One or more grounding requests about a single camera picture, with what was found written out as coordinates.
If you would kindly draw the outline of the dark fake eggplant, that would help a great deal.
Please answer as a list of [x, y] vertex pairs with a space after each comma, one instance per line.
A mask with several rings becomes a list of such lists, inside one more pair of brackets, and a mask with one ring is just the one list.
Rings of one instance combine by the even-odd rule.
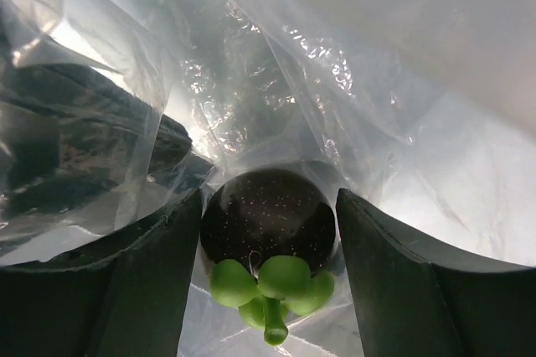
[[333, 295], [336, 237], [332, 208], [311, 180], [281, 168], [242, 173], [214, 193], [201, 220], [209, 292], [280, 345], [289, 313], [311, 315]]

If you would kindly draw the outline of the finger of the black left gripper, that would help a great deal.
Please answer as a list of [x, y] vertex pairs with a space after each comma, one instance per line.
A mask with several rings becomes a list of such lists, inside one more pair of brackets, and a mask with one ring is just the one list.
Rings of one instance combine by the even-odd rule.
[[186, 128], [82, 65], [1, 64], [1, 217], [57, 221], [97, 208], [147, 215], [202, 185]]

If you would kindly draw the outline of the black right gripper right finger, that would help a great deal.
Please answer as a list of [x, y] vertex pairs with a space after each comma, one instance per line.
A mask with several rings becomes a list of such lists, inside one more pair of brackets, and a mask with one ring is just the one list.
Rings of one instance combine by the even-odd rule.
[[347, 189], [336, 211], [365, 355], [534, 355], [532, 267], [439, 241]]

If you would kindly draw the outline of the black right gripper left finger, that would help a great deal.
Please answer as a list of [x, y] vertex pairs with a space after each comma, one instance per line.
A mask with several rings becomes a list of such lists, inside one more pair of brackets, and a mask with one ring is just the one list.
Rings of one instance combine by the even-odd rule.
[[1, 270], [4, 356], [174, 356], [203, 210], [190, 190], [112, 235]]

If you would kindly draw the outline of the clear orange zip top bag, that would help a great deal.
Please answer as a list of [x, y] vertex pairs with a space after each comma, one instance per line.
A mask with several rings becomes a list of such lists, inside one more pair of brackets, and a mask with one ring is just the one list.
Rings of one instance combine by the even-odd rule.
[[535, 270], [535, 0], [1, 0], [1, 64], [88, 66], [180, 122], [202, 185], [106, 223], [1, 217], [1, 270], [46, 262], [249, 170], [311, 180], [336, 219], [335, 290], [265, 342], [214, 301], [200, 241], [174, 356], [367, 356], [340, 189], [449, 245]]

